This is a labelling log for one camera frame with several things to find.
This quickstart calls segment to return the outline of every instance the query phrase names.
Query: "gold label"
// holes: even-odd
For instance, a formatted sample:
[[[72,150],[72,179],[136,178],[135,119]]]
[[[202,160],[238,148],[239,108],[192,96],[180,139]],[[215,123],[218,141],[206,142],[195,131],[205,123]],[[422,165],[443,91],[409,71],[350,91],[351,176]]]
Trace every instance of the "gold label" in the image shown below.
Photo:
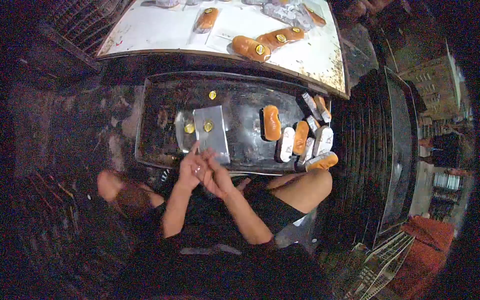
[[[257,46],[257,48],[255,48],[255,51],[258,53],[258,55],[262,55],[265,53],[265,47],[260,44]]]
[[[215,97],[216,97],[216,92],[215,92],[215,91],[211,91],[211,92],[208,94],[208,97],[209,97],[210,99],[212,99],[212,100],[215,99]]]
[[[285,43],[287,38],[284,35],[276,35],[276,39],[279,40],[281,43]]]
[[[213,129],[213,122],[211,120],[205,121],[204,130],[206,132],[210,132],[210,131],[212,131],[212,129]]]
[[[186,133],[193,133],[193,132],[195,131],[195,127],[194,127],[194,125],[191,124],[191,123],[185,125],[185,128],[184,128],[184,129],[185,129],[185,132],[186,132]]]

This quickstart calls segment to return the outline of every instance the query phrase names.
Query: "black shirt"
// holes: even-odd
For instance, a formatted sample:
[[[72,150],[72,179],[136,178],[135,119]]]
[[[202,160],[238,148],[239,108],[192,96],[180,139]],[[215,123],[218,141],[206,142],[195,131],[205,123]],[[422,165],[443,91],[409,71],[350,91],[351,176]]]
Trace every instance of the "black shirt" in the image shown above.
[[[318,265],[299,244],[237,250],[224,244],[187,248],[182,242],[179,234],[137,252],[113,298],[331,299]]]

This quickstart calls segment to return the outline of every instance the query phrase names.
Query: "packaged bread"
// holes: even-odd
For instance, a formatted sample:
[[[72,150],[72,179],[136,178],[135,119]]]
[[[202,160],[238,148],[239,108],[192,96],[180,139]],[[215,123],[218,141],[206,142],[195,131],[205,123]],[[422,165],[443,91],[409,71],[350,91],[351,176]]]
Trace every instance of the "packaged bread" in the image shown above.
[[[186,5],[197,5],[197,4],[200,4],[202,2],[202,0],[187,0],[185,2]]]
[[[317,120],[313,116],[308,116],[307,118],[307,123],[310,129],[312,130],[313,134],[317,131],[317,129],[320,128],[320,124],[318,123]]]
[[[303,101],[307,104],[308,108],[312,112],[312,115],[315,119],[321,120],[322,116],[318,112],[317,105],[315,104],[315,101],[313,100],[312,96],[310,96],[309,93],[305,92],[302,94]]]
[[[305,37],[305,32],[299,27],[289,27],[275,30],[257,38],[257,42],[270,48],[271,51],[280,48],[288,43],[301,40]]]
[[[264,107],[265,139],[278,141],[282,135],[282,124],[278,118],[278,108],[274,105]]]
[[[215,24],[216,18],[218,17],[218,9],[215,7],[210,7],[204,10],[197,19],[195,23],[194,32],[195,33],[207,33],[212,30],[213,25]]]
[[[295,130],[291,127],[283,129],[282,138],[280,140],[280,148],[277,149],[277,160],[287,163],[292,159],[293,142],[295,140]]]
[[[320,115],[322,116],[322,119],[324,120],[324,122],[325,123],[331,122],[332,115],[330,114],[330,111],[328,110],[325,104],[325,99],[320,95],[316,95],[315,97],[313,97],[313,100],[315,101],[318,112],[320,112]]]
[[[320,127],[315,133],[315,146],[313,147],[313,156],[319,156],[327,153],[333,146],[333,130],[328,126]]]
[[[270,48],[246,36],[236,36],[232,40],[232,49],[236,53],[251,60],[267,61],[270,58]]]
[[[338,156],[334,152],[323,153],[320,156],[312,158],[305,164],[305,169],[308,171],[320,168],[327,170],[338,163]]]
[[[170,8],[180,4],[180,0],[156,0],[155,4],[159,7]]]
[[[315,25],[322,27],[322,26],[325,26],[327,24],[325,19],[323,17],[319,16],[318,14],[316,14],[313,11],[313,9],[309,8],[305,4],[303,6],[305,7],[305,10],[307,11],[308,15],[312,18],[312,21]]]
[[[313,146],[315,144],[315,139],[309,137],[307,142],[305,142],[305,150],[299,158],[299,164],[303,165],[307,160],[310,160],[313,156]]]
[[[307,122],[300,121],[295,130],[295,140],[293,141],[293,154],[302,155],[305,150],[309,127]]]

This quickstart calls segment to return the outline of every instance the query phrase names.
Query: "hot dog bun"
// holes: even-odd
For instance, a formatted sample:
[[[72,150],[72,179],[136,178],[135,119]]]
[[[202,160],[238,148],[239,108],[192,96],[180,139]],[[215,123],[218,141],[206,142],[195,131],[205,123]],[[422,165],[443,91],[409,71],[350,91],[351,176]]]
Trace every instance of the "hot dog bun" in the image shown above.
[[[218,17],[218,9],[211,7],[204,10],[204,12],[198,17],[195,27],[198,30],[208,30],[212,29],[215,24],[216,18]]]
[[[295,140],[293,141],[293,153],[296,155],[302,155],[305,150],[305,142],[307,141],[308,123],[305,121],[300,121],[297,124],[297,129],[295,130]]]
[[[251,60],[267,61],[270,58],[270,48],[246,36],[236,36],[232,40],[232,49]]]
[[[282,124],[278,118],[278,108],[268,105],[264,108],[265,139],[278,141],[282,135]]]
[[[305,9],[307,10],[308,15],[312,18],[315,25],[324,26],[327,24],[325,19],[317,15],[312,9],[308,8],[305,4],[303,6],[305,6]]]
[[[290,27],[261,35],[257,38],[257,42],[266,45],[271,51],[273,51],[290,42],[301,40],[304,37],[305,32],[303,29],[298,27]]]

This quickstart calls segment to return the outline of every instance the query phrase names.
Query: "plastic wrap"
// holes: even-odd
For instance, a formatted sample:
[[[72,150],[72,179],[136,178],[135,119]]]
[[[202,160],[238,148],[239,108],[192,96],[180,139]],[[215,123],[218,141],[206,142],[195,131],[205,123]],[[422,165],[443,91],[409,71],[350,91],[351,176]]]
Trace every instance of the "plastic wrap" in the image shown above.
[[[215,7],[210,7],[203,11],[200,11],[197,21],[195,22],[195,25],[193,27],[193,32],[199,34],[210,32],[210,30],[212,30],[215,24],[219,13],[220,11],[218,10],[218,8]]]
[[[291,127],[285,127],[283,129],[282,137],[278,142],[279,147],[276,151],[277,160],[287,163],[292,159],[294,139],[295,130]]]
[[[278,19],[294,27],[300,27],[304,31],[309,31],[315,26],[311,17],[306,12],[305,15],[302,14],[298,10],[297,5],[287,4],[280,6],[267,3],[264,5],[262,11],[264,14],[272,18]]]
[[[177,114],[175,118],[175,133],[180,152],[188,153],[197,140],[191,111],[181,111]]]
[[[242,0],[242,2],[248,5],[262,5],[268,3],[268,0]]]
[[[303,101],[307,104],[308,108],[312,112],[312,115],[315,119],[317,120],[322,120],[322,115],[317,109],[317,105],[315,104],[315,101],[313,100],[312,96],[310,96],[307,92],[302,94]]]
[[[299,165],[304,165],[307,160],[310,160],[313,156],[313,146],[315,145],[315,139],[309,137],[307,142],[305,142],[305,150],[299,158]]]
[[[232,40],[232,49],[236,53],[251,60],[267,61],[270,58],[270,48],[246,36],[236,36]]]
[[[324,122],[330,123],[332,121],[332,115],[330,114],[330,111],[328,110],[325,104],[325,99],[320,95],[316,95],[315,97],[313,97],[313,100],[315,101],[318,112],[322,116],[322,119],[324,120]]]
[[[307,118],[307,123],[310,129],[312,130],[313,134],[317,131],[317,129],[320,128],[320,124],[318,123],[317,120],[313,116],[308,116]]]
[[[307,161],[305,169],[307,172],[315,168],[327,170],[329,167],[333,167],[337,163],[338,157],[336,154],[334,152],[327,152]]]
[[[180,4],[180,0],[156,0],[155,4],[159,7],[170,8]]]
[[[313,147],[313,156],[317,157],[327,153],[333,146],[333,130],[328,126],[320,127],[315,133],[315,146]]]
[[[202,3],[202,2],[203,2],[203,0],[187,0],[187,1],[185,2],[185,4],[186,4],[186,5],[197,5],[197,4],[200,4],[200,3]]]
[[[327,24],[327,22],[325,21],[325,18],[324,18],[324,15],[323,15],[323,11],[321,11],[320,8],[316,8],[316,7],[309,7],[307,4],[303,4],[303,9],[301,9],[300,7],[300,11],[305,14],[305,12],[310,16],[310,18],[312,19],[313,23],[317,26],[325,26]]]
[[[262,43],[274,51],[288,43],[301,40],[305,37],[305,31],[299,27],[289,27],[275,30],[259,36],[256,41]]]

